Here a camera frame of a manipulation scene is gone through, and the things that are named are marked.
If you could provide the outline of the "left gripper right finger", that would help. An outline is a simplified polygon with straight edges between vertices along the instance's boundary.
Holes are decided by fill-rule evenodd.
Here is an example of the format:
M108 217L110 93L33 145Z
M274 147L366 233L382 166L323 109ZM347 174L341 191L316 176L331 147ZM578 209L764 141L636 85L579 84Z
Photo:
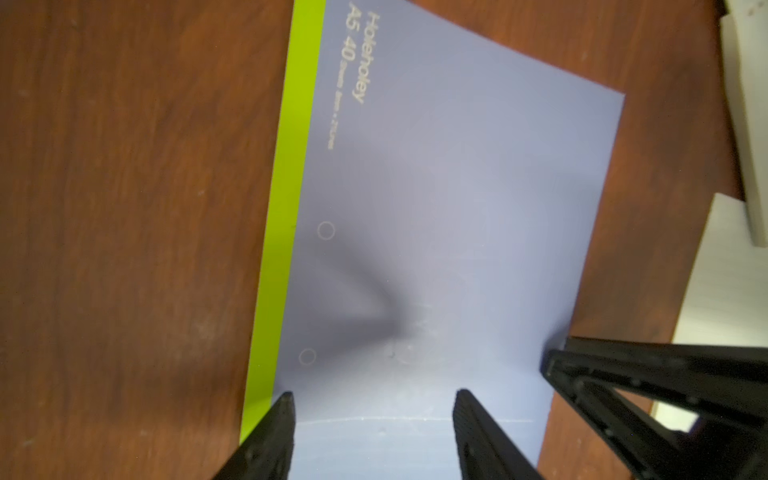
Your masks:
M462 479L543 479L468 389L457 391L452 417Z

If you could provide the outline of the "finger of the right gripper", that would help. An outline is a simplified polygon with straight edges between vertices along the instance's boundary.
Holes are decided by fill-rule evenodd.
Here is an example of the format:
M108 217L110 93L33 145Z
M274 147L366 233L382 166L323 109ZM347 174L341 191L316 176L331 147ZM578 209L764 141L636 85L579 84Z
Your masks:
M764 479L767 351L571 337L541 373L637 479Z

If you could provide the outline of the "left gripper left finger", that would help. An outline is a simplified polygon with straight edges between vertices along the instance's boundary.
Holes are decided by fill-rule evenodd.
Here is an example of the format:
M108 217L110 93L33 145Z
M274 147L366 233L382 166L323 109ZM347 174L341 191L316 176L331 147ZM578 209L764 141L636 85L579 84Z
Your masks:
M292 392L281 394L213 480L286 480L296 428Z

